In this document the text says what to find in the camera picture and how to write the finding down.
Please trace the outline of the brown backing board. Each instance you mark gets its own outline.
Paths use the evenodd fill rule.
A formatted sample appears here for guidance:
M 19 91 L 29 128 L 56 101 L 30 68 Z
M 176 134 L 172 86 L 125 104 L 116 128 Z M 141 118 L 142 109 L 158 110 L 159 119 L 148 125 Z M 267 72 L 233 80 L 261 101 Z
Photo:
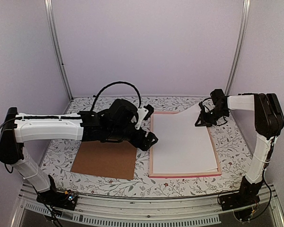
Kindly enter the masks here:
M 71 172 L 132 180 L 137 148 L 129 142 L 82 142 L 71 167 Z

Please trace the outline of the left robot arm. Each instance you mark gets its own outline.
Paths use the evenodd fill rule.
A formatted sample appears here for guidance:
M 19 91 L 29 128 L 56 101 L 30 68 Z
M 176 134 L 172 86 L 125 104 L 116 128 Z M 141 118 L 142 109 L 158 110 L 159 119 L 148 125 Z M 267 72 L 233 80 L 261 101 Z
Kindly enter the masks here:
M 58 192 L 53 178 L 31 159 L 25 151 L 25 142 L 54 139 L 128 141 L 135 148 L 147 151 L 158 138 L 143 130 L 141 124 L 153 112 L 151 105 L 136 107 L 124 99 L 116 99 L 108 109 L 99 112 L 90 109 L 64 115 L 31 115 L 18 113 L 17 108 L 11 107 L 0 126 L 0 162 L 15 168 L 50 205 L 57 205 L 61 200 L 71 201 L 74 197 L 70 192 Z

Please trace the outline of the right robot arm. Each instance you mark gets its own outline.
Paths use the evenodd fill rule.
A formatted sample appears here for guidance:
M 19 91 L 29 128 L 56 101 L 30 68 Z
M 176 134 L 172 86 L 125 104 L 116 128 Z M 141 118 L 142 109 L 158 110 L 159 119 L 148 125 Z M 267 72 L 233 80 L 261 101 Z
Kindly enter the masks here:
M 219 197 L 223 210 L 248 206 L 260 201 L 258 193 L 269 166 L 275 143 L 284 127 L 284 115 L 275 93 L 243 93 L 226 96 L 222 89 L 210 93 L 214 108 L 209 109 L 202 102 L 198 104 L 200 114 L 195 122 L 196 127 L 217 125 L 220 118 L 225 119 L 231 110 L 254 112 L 254 125 L 257 141 L 251 165 L 241 180 L 238 193 Z

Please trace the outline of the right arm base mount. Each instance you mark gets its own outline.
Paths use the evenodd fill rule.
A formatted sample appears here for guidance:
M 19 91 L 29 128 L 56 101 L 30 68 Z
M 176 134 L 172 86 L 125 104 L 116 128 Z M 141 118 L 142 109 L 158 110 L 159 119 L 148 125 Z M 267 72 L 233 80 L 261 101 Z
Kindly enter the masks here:
M 243 197 L 237 192 L 219 195 L 217 201 L 222 210 L 226 211 L 257 204 L 260 202 L 260 198 L 258 195 Z

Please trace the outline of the right aluminium corner post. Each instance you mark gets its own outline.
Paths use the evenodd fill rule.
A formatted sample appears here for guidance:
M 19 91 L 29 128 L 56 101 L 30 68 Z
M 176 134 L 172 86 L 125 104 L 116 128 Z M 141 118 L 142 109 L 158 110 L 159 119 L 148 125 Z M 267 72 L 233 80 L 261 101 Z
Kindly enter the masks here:
M 250 4 L 251 4 L 251 0 L 243 1 L 238 39 L 236 42 L 234 57 L 232 60 L 230 73 L 229 73 L 228 80 L 226 83 L 226 88 L 224 91 L 227 96 L 231 93 L 231 89 L 232 89 L 235 76 L 236 76 L 237 67 L 239 65 L 240 55 L 241 55 L 241 51 L 242 51 L 242 47 L 244 43 L 244 38 L 246 35 L 247 26 L 248 26 Z

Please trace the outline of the aluminium corner post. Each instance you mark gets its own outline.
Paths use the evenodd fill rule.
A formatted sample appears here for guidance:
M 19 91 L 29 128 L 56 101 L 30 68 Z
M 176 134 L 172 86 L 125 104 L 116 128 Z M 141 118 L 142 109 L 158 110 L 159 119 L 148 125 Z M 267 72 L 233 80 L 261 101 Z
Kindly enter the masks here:
M 58 39 L 58 34 L 57 34 L 57 29 L 56 29 L 56 24 L 55 24 L 55 19 L 54 19 L 54 13 L 53 13 L 53 3 L 51 0 L 45 0 L 44 5 L 45 5 L 45 12 L 47 16 L 49 31 L 51 35 L 51 40 L 53 43 L 53 49 L 54 49 L 56 61 L 58 64 L 59 72 L 62 78 L 62 84 L 65 89 L 68 100 L 72 101 L 73 94 L 71 91 L 70 83 L 69 83 L 66 69 L 65 69 L 64 60 L 62 57 L 61 48 L 59 45 L 59 39 Z
M 232 60 L 230 73 L 229 73 L 228 80 L 226 83 L 226 88 L 224 91 L 227 96 L 231 93 L 231 89 L 232 89 L 235 76 L 236 76 L 237 67 L 239 65 L 240 55 L 241 55 L 241 51 L 242 51 L 242 47 L 244 43 L 244 38 L 246 35 L 247 26 L 248 26 L 250 4 L 251 4 L 251 0 L 243 1 L 238 39 L 236 42 L 234 57 Z

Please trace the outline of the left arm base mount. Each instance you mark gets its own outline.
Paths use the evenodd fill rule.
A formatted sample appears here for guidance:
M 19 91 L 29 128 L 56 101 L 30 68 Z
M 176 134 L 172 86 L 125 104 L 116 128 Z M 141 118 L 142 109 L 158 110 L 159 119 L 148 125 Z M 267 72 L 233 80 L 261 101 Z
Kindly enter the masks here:
M 78 195 L 70 190 L 65 192 L 57 192 L 48 190 L 37 194 L 37 202 L 62 208 L 66 210 L 75 210 L 78 201 Z

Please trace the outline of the left aluminium corner post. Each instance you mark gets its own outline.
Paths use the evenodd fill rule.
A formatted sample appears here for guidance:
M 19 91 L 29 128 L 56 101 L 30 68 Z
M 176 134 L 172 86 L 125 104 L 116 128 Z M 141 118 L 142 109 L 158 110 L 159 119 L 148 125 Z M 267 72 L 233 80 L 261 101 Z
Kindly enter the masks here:
M 62 84 L 65 89 L 68 100 L 72 101 L 73 94 L 71 91 L 70 83 L 69 83 L 66 69 L 65 69 L 64 60 L 62 57 L 61 48 L 59 45 L 59 39 L 58 39 L 58 34 L 57 34 L 57 29 L 56 29 L 56 24 L 55 24 L 55 19 L 54 19 L 54 13 L 53 13 L 53 3 L 51 0 L 45 0 L 44 5 L 45 5 L 45 12 L 47 16 L 49 31 L 51 35 L 51 40 L 53 43 L 53 49 L 54 49 L 56 61 L 58 64 L 59 72 L 62 78 Z

